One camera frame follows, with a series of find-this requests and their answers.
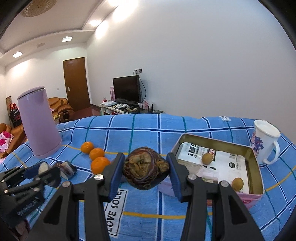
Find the small yellow-brown round fruit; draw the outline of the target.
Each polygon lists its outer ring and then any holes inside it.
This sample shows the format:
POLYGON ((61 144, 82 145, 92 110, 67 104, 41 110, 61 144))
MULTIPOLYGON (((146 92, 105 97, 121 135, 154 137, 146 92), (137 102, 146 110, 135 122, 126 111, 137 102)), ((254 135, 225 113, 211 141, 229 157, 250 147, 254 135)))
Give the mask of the small yellow-brown round fruit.
POLYGON ((203 154, 201 161, 204 165, 209 165, 213 161, 213 158, 214 158, 213 154, 206 153, 206 154, 203 154))

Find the brown wrinkled taro chunk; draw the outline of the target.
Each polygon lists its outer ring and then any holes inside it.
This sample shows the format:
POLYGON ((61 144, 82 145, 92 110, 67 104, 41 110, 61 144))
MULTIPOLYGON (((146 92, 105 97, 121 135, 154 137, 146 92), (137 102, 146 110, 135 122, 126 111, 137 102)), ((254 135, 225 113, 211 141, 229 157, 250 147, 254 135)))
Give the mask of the brown wrinkled taro chunk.
POLYGON ((170 164, 159 153, 148 147, 133 150, 125 159, 122 174, 126 181, 139 190, 150 190, 170 173, 170 164))

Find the brown sofa with pink cushion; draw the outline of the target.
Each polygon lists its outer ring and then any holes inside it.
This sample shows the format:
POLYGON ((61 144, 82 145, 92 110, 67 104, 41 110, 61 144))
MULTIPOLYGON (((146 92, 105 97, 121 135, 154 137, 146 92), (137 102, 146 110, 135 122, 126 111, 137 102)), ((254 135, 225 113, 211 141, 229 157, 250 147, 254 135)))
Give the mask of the brown sofa with pink cushion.
POLYGON ((1 123, 1 159, 17 149, 26 139, 23 125, 11 128, 10 125, 1 123))

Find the lilac cylindrical kettle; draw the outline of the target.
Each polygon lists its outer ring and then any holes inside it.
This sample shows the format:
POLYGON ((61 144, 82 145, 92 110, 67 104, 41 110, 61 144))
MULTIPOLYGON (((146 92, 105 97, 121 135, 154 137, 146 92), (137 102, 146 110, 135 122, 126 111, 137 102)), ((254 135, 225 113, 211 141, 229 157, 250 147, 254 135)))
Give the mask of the lilac cylindrical kettle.
POLYGON ((18 96, 18 106, 25 134, 34 155, 43 159, 62 144, 48 102, 45 87, 38 86, 18 96))

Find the pink metal tin box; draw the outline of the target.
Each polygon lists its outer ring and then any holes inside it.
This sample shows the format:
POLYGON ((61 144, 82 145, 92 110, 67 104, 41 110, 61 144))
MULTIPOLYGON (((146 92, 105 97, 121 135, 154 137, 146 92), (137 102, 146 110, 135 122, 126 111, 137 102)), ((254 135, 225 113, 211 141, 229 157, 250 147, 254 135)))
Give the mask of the pink metal tin box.
POLYGON ((264 194, 264 185, 254 151, 249 146, 191 134, 183 134, 171 152, 190 174, 217 184, 240 178, 243 187, 237 192, 245 206, 255 206, 264 194))

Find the white printed paper in tin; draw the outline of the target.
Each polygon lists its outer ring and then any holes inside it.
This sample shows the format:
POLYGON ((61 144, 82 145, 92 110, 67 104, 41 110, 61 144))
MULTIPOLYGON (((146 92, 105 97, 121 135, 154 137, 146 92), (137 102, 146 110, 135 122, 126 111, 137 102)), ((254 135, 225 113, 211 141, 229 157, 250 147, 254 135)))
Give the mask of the white printed paper in tin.
POLYGON ((237 154, 201 147, 189 142, 182 143, 177 151, 178 162, 186 166, 190 174, 195 174, 206 182, 227 181, 241 184, 236 189, 240 193, 249 193, 246 159, 237 154))

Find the far orange tangerine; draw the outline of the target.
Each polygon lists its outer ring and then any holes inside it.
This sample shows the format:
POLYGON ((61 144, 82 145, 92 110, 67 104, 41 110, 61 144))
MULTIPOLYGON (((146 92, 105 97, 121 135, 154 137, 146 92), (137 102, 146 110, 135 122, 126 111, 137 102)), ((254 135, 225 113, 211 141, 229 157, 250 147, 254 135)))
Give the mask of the far orange tangerine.
POLYGON ((90 154, 90 152, 94 149, 94 145, 92 142, 84 142, 81 145, 81 152, 85 153, 85 154, 90 154))

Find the orange tangerine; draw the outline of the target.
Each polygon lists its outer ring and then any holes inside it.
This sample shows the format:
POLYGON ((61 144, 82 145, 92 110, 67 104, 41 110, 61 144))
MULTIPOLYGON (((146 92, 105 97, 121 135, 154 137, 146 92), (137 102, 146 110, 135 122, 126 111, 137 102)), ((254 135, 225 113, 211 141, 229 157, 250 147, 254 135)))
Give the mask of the orange tangerine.
POLYGON ((94 145, 92 142, 84 142, 81 145, 81 152, 85 153, 85 154, 90 154, 90 152, 94 149, 94 145))
POLYGON ((94 161, 98 157, 105 157, 105 152, 102 148, 94 148, 90 151, 89 157, 94 161))

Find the orange tangerine nearest radish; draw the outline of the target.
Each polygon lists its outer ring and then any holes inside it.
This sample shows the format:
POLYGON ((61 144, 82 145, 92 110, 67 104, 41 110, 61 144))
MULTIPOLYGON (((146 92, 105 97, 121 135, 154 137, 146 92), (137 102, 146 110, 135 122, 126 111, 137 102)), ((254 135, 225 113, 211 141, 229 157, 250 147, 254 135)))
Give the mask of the orange tangerine nearest radish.
POLYGON ((91 162, 91 171, 94 175, 101 174, 110 161, 106 157, 97 157, 91 162))

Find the blue plaid towel cloth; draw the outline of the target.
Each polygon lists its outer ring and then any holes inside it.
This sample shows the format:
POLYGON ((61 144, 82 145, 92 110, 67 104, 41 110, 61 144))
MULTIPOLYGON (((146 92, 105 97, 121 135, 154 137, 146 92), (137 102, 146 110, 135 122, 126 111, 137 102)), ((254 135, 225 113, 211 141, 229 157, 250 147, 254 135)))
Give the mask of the blue plaid towel cloth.
MULTIPOLYGON (((90 159, 81 145, 90 141, 102 148, 106 157, 128 154, 138 147, 149 147, 161 155, 171 151, 179 137, 193 134, 240 145, 249 145, 254 121, 226 116, 191 118, 169 114, 120 114, 82 118, 56 124, 62 138, 60 148, 45 158, 50 165, 69 161, 77 168, 73 183, 92 177, 90 159)), ((261 165, 264 194, 250 208, 265 240, 295 240, 295 144, 285 135, 278 141, 279 160, 261 165)), ((29 141, 21 144, 1 164, 1 170, 27 165, 40 160, 29 141)), ((116 198, 105 204, 111 240, 180 240, 186 203, 161 192, 158 187, 140 191, 121 184, 116 198)))

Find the middle orange tangerine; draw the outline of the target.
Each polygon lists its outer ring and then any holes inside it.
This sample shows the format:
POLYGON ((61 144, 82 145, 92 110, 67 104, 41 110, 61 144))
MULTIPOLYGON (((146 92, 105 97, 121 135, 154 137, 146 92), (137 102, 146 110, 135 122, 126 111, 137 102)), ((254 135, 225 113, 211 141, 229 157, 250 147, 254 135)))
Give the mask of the middle orange tangerine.
POLYGON ((102 148, 94 148, 90 151, 89 157, 94 161, 98 157, 105 157, 105 152, 102 148))

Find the white mug with blue print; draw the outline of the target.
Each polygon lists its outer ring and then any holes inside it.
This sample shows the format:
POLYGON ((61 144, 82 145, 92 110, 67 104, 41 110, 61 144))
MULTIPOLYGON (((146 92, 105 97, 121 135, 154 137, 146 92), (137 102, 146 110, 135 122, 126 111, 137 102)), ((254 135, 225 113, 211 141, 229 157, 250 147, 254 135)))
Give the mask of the white mug with blue print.
POLYGON ((278 160, 280 156, 279 138, 280 131, 268 121, 254 121, 250 146, 254 151, 258 164, 271 165, 278 160))

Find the white TV stand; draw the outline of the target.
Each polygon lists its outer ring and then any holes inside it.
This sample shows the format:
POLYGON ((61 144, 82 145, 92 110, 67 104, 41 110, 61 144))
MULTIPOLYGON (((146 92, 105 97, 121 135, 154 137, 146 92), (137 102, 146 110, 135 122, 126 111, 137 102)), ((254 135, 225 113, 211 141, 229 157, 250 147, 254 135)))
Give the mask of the white TV stand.
POLYGON ((162 110, 154 108, 153 104, 148 104, 147 101, 143 103, 136 103, 132 101, 111 101, 107 100, 98 105, 101 115, 117 115, 117 114, 137 114, 137 113, 164 113, 162 110))

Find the brown wooden door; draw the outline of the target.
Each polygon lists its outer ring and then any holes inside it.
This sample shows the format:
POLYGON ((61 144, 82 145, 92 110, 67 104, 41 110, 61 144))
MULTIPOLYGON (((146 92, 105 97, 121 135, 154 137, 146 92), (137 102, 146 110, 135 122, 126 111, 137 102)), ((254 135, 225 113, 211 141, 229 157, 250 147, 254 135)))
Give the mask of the brown wooden door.
POLYGON ((74 111, 90 107, 85 58, 63 61, 64 81, 69 104, 74 111))

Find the black flat television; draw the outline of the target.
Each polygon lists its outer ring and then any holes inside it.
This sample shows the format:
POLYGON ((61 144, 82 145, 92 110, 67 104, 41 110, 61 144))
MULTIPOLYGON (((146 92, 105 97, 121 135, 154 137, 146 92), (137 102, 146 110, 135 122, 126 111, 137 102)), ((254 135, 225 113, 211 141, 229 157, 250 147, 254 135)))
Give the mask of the black flat television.
POLYGON ((113 78, 112 81, 116 100, 126 100, 137 103, 142 101, 138 75, 117 77, 113 78))

